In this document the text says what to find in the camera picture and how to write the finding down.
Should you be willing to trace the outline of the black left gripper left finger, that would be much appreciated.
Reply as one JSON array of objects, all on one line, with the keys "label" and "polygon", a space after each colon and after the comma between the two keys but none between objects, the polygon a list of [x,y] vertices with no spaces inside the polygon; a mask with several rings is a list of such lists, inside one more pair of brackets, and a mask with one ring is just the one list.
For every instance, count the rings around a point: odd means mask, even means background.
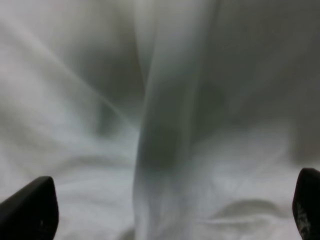
[{"label": "black left gripper left finger", "polygon": [[53,240],[59,225],[54,180],[41,176],[0,203],[2,240]]}]

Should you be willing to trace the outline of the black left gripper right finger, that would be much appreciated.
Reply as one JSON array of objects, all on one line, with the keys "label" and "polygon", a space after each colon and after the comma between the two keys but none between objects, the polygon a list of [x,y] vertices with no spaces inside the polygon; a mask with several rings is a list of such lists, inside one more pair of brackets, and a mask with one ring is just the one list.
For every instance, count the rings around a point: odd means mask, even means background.
[{"label": "black left gripper right finger", "polygon": [[320,240],[320,172],[303,168],[297,178],[292,213],[303,240]]}]

